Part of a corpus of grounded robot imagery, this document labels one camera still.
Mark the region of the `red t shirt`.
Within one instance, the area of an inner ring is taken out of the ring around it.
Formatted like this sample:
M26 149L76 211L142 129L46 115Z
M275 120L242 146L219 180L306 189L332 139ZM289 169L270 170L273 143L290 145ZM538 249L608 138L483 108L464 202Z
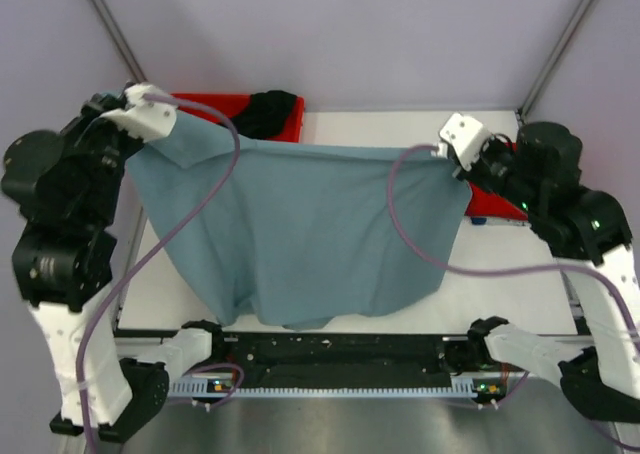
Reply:
M470 184L472 199L466 215L472 218L496 217L513 221L528 220L527 208L522 206L515 194L490 194Z

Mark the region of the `blue grey t shirt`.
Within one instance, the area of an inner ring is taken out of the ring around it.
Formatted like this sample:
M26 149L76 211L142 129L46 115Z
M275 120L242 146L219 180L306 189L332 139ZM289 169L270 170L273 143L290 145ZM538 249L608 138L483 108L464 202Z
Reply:
M302 145L231 134L179 113L126 164L149 221L224 325L317 328L384 316L441 285L420 252L450 256L471 199L452 165L397 148Z

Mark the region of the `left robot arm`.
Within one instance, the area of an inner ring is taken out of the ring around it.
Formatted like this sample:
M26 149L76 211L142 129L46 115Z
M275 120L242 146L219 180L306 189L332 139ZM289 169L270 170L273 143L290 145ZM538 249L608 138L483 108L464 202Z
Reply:
M221 329L209 321L121 358L107 314L123 289L108 229L126 161L166 138L181 106L148 84L98 94L63 130L29 132L5 152L1 190L26 222L12 266L53 360L62 397L50 424L56 434L126 442L160 412L173 381L197 364L212 371L226 361Z

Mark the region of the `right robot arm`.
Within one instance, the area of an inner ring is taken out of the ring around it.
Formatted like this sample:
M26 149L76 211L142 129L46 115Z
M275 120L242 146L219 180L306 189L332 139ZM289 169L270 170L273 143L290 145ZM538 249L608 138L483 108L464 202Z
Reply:
M524 369L557 386L593 421L639 421L639 283L632 234L621 204L580 182L583 144L565 126L522 126L509 145L469 116L454 115L439 137L456 176L523 211L554 258L550 270L569 280L592 344L563 345L493 316L468 331L476 368Z

